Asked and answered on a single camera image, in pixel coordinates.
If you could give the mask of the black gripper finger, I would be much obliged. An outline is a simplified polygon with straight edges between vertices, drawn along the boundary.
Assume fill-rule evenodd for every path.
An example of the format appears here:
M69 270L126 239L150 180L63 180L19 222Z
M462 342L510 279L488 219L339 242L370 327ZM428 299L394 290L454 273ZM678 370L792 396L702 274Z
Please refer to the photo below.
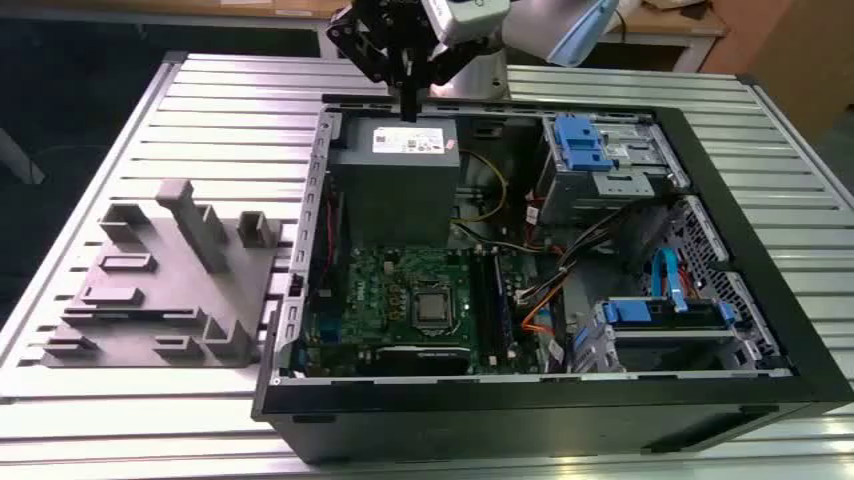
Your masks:
M401 119L408 121L408 71L405 49L379 49L369 38L353 8L339 9L331 17L327 38L374 83L385 83L397 96Z
M448 47L432 55L426 43L408 46L408 121L414 123L422 111L422 91L445 85L469 64L469 45Z

